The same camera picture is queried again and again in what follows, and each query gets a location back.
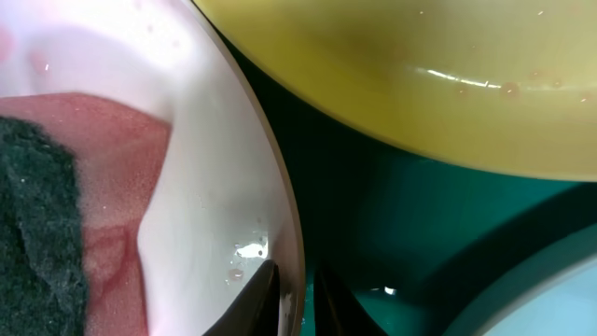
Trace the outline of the white plate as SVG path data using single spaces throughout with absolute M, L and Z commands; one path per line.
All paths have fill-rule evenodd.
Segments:
M 167 123 L 137 234 L 145 335 L 203 335 L 265 260 L 280 275 L 277 335 L 297 335 L 299 215 L 248 81 L 189 1 L 1 0 L 1 102 L 80 93 Z

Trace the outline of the yellow-green plate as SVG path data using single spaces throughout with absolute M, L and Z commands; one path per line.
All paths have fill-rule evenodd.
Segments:
M 596 0 L 199 0 L 262 71 L 358 131 L 508 175 L 596 178 Z

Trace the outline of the red and green sponge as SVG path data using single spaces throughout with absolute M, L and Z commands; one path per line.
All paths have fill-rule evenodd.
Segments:
M 80 93 L 1 102 L 1 332 L 142 336 L 137 234 L 171 128 Z

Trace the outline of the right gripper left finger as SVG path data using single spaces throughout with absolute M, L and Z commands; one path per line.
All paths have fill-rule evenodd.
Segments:
M 265 260 L 228 310 L 204 336 L 276 336 L 280 310 L 280 275 L 273 260 Z

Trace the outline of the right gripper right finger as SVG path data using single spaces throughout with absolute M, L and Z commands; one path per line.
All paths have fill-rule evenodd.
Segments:
M 315 271 L 313 306 L 317 336 L 387 336 L 328 265 Z

